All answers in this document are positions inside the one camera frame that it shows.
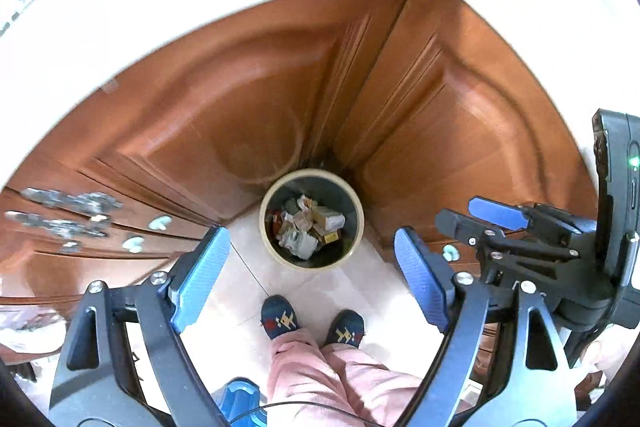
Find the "person's right hand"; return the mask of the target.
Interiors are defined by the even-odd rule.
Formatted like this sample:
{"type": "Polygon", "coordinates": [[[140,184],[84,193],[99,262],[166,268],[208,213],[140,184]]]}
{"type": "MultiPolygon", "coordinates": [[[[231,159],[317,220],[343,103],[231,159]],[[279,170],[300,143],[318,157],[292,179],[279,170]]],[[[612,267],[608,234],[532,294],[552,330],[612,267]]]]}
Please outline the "person's right hand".
{"type": "Polygon", "coordinates": [[[612,381],[623,361],[623,355],[616,355],[613,348],[605,347],[600,341],[591,343],[582,352],[573,369],[577,378],[574,394],[578,412],[591,407],[593,392],[603,390],[612,381]]]}

